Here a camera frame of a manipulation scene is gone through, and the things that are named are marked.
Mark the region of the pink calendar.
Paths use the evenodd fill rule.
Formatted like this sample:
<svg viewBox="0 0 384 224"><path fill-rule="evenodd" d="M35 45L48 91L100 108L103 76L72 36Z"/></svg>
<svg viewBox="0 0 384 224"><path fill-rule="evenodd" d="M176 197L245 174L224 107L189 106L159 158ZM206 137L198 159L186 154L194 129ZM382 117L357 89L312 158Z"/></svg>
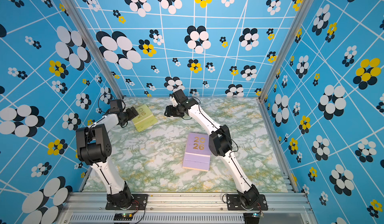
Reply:
<svg viewBox="0 0 384 224"><path fill-rule="evenodd" d="M188 170L196 170L196 171L203 171L203 172L209 171L209 167L208 168L196 168L196 167L187 167L187 166L182 166L182 167Z"/></svg>

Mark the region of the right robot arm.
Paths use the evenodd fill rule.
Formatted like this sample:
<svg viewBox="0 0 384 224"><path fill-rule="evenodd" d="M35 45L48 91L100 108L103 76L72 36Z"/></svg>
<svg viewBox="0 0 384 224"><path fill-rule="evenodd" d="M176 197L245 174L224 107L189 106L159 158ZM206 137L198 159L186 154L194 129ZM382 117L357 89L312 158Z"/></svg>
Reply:
<svg viewBox="0 0 384 224"><path fill-rule="evenodd" d="M235 141L231 138L227 125L221 125L213 120L201 107L195 98L188 98L183 90L178 89L170 95L172 105L166 107L165 116L184 117L188 115L197 121L209 135L208 146L211 153L220 157L235 182L241 205L246 210L261 209L260 193L257 187L247 177L239 164L233 149Z"/></svg>

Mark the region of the purple calendar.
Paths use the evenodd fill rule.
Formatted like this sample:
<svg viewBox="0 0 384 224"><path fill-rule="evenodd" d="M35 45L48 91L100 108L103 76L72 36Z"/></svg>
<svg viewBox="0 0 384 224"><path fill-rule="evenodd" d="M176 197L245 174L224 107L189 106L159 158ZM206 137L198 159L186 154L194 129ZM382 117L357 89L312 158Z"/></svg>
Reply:
<svg viewBox="0 0 384 224"><path fill-rule="evenodd" d="M210 160L209 135L189 133L182 166L210 168Z"/></svg>

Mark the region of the green desk calendar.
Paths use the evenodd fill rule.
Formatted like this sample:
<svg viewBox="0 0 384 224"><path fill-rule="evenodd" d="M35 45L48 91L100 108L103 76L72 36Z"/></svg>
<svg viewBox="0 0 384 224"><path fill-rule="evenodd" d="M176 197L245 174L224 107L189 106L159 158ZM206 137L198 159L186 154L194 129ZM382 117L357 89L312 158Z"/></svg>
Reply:
<svg viewBox="0 0 384 224"><path fill-rule="evenodd" d="M140 105L136 110L138 116L135 117L132 122L138 132L142 132L158 122L146 104Z"/></svg>

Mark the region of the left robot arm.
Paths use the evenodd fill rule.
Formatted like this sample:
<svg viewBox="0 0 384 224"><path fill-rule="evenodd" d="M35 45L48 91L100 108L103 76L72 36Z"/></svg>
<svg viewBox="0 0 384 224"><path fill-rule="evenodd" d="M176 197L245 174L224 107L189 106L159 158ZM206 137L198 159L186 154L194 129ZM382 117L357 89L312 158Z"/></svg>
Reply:
<svg viewBox="0 0 384 224"><path fill-rule="evenodd" d="M100 120L76 131L78 159L99 175L106 187L108 204L122 210L127 210L134 198L111 161L112 144L108 132L116 126L123 127L138 115L137 110L126 107L123 100L112 100L110 109Z"/></svg>

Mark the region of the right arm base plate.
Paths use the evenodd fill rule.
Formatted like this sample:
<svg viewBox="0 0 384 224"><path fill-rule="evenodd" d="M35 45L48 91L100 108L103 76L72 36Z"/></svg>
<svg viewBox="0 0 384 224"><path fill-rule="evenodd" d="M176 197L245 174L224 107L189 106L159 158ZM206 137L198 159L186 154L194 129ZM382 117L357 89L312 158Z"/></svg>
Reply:
<svg viewBox="0 0 384 224"><path fill-rule="evenodd" d="M223 201L229 211L267 211L269 209L265 195L246 200L245 197L235 194L224 194Z"/></svg>

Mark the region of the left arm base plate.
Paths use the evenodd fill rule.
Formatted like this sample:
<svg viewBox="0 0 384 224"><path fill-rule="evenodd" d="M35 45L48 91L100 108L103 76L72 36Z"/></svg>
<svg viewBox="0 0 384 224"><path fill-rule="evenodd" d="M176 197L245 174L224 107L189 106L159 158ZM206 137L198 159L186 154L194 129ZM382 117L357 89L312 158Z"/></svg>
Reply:
<svg viewBox="0 0 384 224"><path fill-rule="evenodd" d="M124 194L107 195L106 210L144 210L148 201L148 194L133 194L127 197Z"/></svg>

